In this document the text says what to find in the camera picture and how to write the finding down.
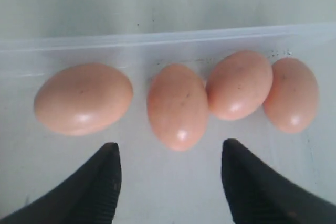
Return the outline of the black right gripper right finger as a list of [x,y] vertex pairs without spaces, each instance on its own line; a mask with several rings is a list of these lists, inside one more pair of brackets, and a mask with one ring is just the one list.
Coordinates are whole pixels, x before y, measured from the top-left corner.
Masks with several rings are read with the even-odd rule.
[[335,205],[273,170],[241,142],[223,142],[221,178],[234,223],[335,223]]

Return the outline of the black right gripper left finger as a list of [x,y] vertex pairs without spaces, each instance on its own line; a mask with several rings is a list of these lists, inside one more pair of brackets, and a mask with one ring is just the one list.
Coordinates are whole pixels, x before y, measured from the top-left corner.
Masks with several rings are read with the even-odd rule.
[[1,223],[112,223],[121,190],[117,143],[105,143],[77,171]]

